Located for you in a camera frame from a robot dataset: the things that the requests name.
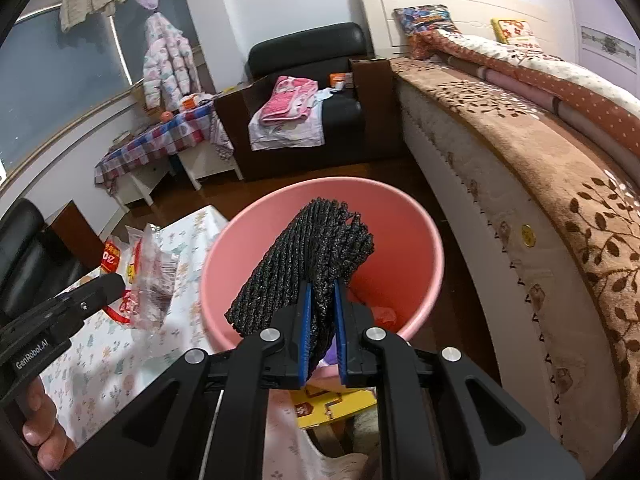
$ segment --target pink plastic basin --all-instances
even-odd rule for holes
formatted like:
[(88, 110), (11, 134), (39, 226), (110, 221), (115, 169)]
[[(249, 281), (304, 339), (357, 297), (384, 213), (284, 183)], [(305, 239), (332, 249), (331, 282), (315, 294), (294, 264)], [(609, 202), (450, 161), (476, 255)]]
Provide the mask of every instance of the pink plastic basin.
[[(409, 340), (438, 297), (444, 254), (436, 226), (413, 198), (366, 178), (335, 176), (307, 180), (252, 203), (218, 235), (200, 283), (202, 315), (217, 351), (235, 348), (241, 337), (224, 313), (280, 232), (316, 197), (336, 199), (362, 215), (375, 252), (353, 275), (350, 289), (369, 306), (391, 307), (397, 332)], [(340, 391), (337, 365), (317, 368), (312, 384)]]

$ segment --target plastic bag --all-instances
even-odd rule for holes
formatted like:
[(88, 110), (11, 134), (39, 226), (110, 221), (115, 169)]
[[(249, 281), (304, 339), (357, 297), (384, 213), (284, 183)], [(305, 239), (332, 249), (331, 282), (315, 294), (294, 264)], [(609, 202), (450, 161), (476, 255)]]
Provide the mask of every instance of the plastic bag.
[(160, 250), (159, 232), (152, 224), (147, 224), (144, 232), (127, 227), (129, 244), (116, 237), (105, 243), (102, 269), (121, 275), (126, 290), (104, 311), (131, 328), (161, 326), (174, 294), (178, 256)]
[(178, 255), (160, 249), (160, 228), (147, 224), (136, 252), (136, 276), (131, 286), (130, 325), (147, 330), (159, 328), (174, 294)]

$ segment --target folded clothes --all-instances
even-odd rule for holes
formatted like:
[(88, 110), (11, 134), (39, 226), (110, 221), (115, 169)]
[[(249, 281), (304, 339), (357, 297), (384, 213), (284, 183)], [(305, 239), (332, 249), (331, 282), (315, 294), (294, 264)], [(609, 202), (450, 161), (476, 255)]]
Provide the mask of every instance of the folded clothes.
[(303, 77), (281, 75), (271, 98), (258, 112), (262, 124), (306, 119), (315, 103), (318, 82)]
[(251, 149), (276, 150), (277, 148), (311, 148), (324, 144), (322, 130), (322, 101), (311, 108), (308, 117), (292, 121), (261, 124), (256, 112), (249, 122)]

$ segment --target colorful pillow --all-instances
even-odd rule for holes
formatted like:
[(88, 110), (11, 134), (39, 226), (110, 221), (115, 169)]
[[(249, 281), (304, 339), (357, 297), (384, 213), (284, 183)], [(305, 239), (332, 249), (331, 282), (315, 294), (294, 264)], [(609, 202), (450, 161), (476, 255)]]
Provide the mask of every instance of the colorful pillow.
[(542, 52), (538, 40), (533, 35), (529, 22), (524, 20), (498, 20), (492, 18), (495, 37), (500, 43), (521, 46), (527, 50)]
[(419, 32), (430, 30), (460, 32), (451, 21), (449, 9), (444, 5), (405, 7), (404, 9), (394, 9), (394, 14), (407, 35), (411, 55), (414, 59), (425, 60), (434, 54), (434, 50), (418, 37)]

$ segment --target gold coin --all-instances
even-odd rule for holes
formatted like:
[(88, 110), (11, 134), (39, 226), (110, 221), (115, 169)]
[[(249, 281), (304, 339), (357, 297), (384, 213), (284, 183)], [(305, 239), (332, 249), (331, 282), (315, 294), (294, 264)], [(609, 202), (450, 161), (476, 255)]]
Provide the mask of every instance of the gold coin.
[(529, 224), (522, 225), (522, 241), (527, 247), (533, 247), (536, 244), (536, 234)]

